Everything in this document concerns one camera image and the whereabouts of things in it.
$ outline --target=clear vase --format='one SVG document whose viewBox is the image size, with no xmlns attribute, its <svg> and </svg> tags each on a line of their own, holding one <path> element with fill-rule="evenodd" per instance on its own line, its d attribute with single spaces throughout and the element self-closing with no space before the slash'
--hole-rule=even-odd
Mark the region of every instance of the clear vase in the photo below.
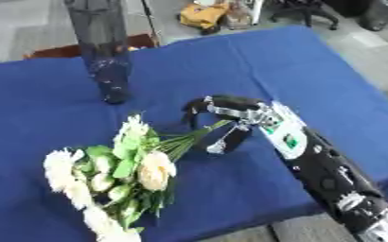
<svg viewBox="0 0 388 242">
<path fill-rule="evenodd" d="M 120 0 L 64 0 L 90 76 L 104 101 L 129 97 L 131 60 Z"/>
</svg>

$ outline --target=chair leg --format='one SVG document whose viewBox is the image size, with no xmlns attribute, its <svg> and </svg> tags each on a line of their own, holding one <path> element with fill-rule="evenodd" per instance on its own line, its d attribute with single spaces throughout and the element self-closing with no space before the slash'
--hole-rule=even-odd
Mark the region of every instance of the chair leg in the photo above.
<svg viewBox="0 0 388 242">
<path fill-rule="evenodd" d="M 332 22 L 332 25 L 329 27 L 329 29 L 330 30 L 337 30 L 339 20 L 336 17 L 334 17 L 331 14 L 329 14 L 323 10 L 320 10 L 320 9 L 313 9 L 311 11 L 311 14 L 328 19 L 329 21 Z"/>
<path fill-rule="evenodd" d="M 293 13 L 296 13 L 296 12 L 301 12 L 301 11 L 303 11 L 303 9 L 304 9 L 303 7 L 299 7 L 299 8 L 289 8 L 289 9 L 281 9 L 281 10 L 279 10 L 278 12 L 274 13 L 274 14 L 271 16 L 270 20 L 271 20 L 272 22 L 276 22 L 277 19 L 278 19 L 279 17 L 282 17 L 282 16 L 284 16 L 284 15 L 293 14 Z"/>
<path fill-rule="evenodd" d="M 311 12 L 309 9 L 304 9 L 302 11 L 303 17 L 305 18 L 305 24 L 308 27 L 311 27 Z"/>
</svg>

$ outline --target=blue cloth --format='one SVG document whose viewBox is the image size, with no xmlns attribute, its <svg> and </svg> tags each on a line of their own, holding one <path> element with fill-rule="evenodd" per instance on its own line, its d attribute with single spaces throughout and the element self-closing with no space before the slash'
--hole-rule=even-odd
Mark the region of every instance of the blue cloth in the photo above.
<svg viewBox="0 0 388 242">
<path fill-rule="evenodd" d="M 213 94 L 289 105 L 388 194 L 388 99 L 308 29 L 184 41 L 132 53 L 133 97 L 99 100 L 81 59 L 0 64 L 0 242 L 94 241 L 42 162 L 52 149 L 109 145 L 128 113 L 155 127 L 174 124 L 191 98 Z M 234 153 L 191 152 L 178 163 L 176 202 L 144 241 L 197 239 L 310 215 L 318 206 L 257 132 Z"/>
</svg>

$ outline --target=gray carpet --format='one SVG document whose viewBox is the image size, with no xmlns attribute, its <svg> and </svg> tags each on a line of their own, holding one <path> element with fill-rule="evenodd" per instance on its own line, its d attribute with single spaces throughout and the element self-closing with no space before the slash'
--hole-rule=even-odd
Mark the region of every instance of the gray carpet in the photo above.
<svg viewBox="0 0 388 242">
<path fill-rule="evenodd" d="M 150 28 L 138 0 L 122 0 L 130 34 L 149 32 Z M 150 0 L 154 23 L 162 43 L 198 38 L 198 31 L 175 21 L 189 0 Z M 299 20 L 282 19 L 270 23 L 265 10 L 261 23 L 252 29 L 296 24 Z M 316 19 L 314 30 L 366 79 L 388 95 L 388 28 L 372 33 L 359 28 L 352 19 L 341 18 L 337 31 L 327 30 L 327 22 Z M 234 31 L 224 30 L 220 34 Z M 75 42 L 62 0 L 0 0 L 0 62 L 17 61 L 33 50 Z M 353 242 L 343 228 L 327 216 L 296 218 L 275 223 L 273 229 L 281 242 Z M 274 242 L 266 226 L 260 226 L 204 242 Z"/>
</svg>

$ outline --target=office chair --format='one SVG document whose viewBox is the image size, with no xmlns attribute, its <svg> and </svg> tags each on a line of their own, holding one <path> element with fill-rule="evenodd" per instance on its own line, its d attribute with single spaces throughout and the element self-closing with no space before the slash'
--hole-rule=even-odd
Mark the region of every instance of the office chair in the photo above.
<svg viewBox="0 0 388 242">
<path fill-rule="evenodd" d="M 301 13 L 308 27 L 311 27 L 311 16 L 315 15 L 331 21 L 332 24 L 329 29 L 337 30 L 339 20 L 330 13 L 322 10 L 322 5 L 321 0 L 285 0 L 283 1 L 283 8 L 272 15 L 271 21 L 277 22 L 277 19 L 284 15 Z"/>
</svg>

